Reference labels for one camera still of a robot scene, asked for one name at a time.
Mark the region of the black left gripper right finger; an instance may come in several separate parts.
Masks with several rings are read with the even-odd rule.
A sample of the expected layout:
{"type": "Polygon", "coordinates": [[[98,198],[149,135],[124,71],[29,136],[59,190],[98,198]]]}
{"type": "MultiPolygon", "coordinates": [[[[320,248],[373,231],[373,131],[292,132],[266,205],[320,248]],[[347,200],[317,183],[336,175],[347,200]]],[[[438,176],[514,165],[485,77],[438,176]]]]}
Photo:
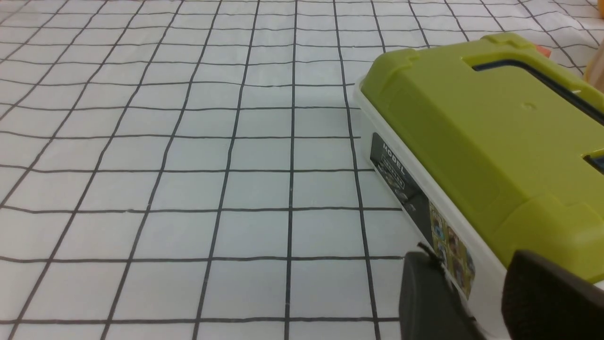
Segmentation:
{"type": "Polygon", "coordinates": [[[501,314],[512,340],[604,337],[602,289],[530,250],[512,257],[501,314]]]}

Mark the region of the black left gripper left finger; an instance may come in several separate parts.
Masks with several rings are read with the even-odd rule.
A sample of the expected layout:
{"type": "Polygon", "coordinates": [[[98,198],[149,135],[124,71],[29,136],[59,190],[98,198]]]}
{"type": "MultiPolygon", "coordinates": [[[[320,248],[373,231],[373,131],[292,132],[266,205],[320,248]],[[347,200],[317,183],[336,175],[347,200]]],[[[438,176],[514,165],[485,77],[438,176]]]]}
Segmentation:
{"type": "Polygon", "coordinates": [[[399,323],[402,340],[483,340],[459,294],[429,254],[403,261],[399,323]]]}

